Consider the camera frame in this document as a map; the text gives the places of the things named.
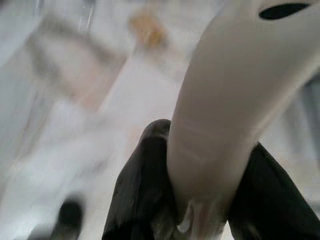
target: white handle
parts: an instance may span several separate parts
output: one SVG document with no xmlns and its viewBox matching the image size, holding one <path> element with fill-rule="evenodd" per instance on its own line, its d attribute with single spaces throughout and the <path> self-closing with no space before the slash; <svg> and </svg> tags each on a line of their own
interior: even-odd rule
<svg viewBox="0 0 320 240">
<path fill-rule="evenodd" d="M 259 13 L 275 0 L 233 1 L 198 44 L 167 154 L 180 216 L 193 207 L 192 238 L 220 231 L 261 133 L 320 67 L 320 3 L 305 2 L 313 4 L 270 21 Z"/>
</svg>

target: white floor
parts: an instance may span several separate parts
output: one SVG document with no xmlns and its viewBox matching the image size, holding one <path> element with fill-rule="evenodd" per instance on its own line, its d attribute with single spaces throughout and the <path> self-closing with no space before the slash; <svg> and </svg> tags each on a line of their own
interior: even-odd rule
<svg viewBox="0 0 320 240">
<path fill-rule="evenodd" d="M 98 1 L 96 18 L 103 19 L 105 8 L 111 6 L 107 2 Z M 119 1 L 112 7 L 127 15 L 130 9 L 138 8 L 135 5 L 123 10 L 126 4 Z M 179 14 L 185 16 L 188 8 L 182 10 Z M 37 225 L 52 226 L 61 203 L 73 194 L 82 195 L 86 202 L 80 240 L 101 239 L 115 180 L 145 126 L 153 120 L 171 118 L 188 56 L 211 13 L 200 17 L 197 31 L 186 31 L 185 23 L 171 25 L 177 22 L 177 17 L 170 18 L 167 11 L 160 12 L 165 16 L 163 21 L 172 42 L 185 53 L 185 58 L 168 56 L 172 63 L 180 60 L 178 69 L 164 67 L 162 58 L 153 59 L 140 51 L 130 54 L 97 112 L 57 97 L 50 102 L 38 140 L 28 154 L 15 158 L 0 155 L 8 177 L 0 194 L 0 240 L 24 239 Z M 113 28 L 121 30 L 125 19 L 119 19 Z M 97 38 L 106 42 L 112 39 L 110 45 L 121 49 L 119 42 L 110 36 L 110 28 L 103 31 L 101 25 L 102 21 L 92 25 L 92 30 L 100 34 Z M 128 39 L 129 43 L 122 41 L 125 46 L 132 42 L 124 37 L 128 34 L 118 31 L 118 39 Z M 286 114 L 276 119 L 262 142 L 285 167 L 306 199 L 317 203 L 320 202 L 320 175 L 311 131 L 304 107 L 297 98 Z M 222 239 L 232 239 L 230 232 L 226 231 Z"/>
</svg>

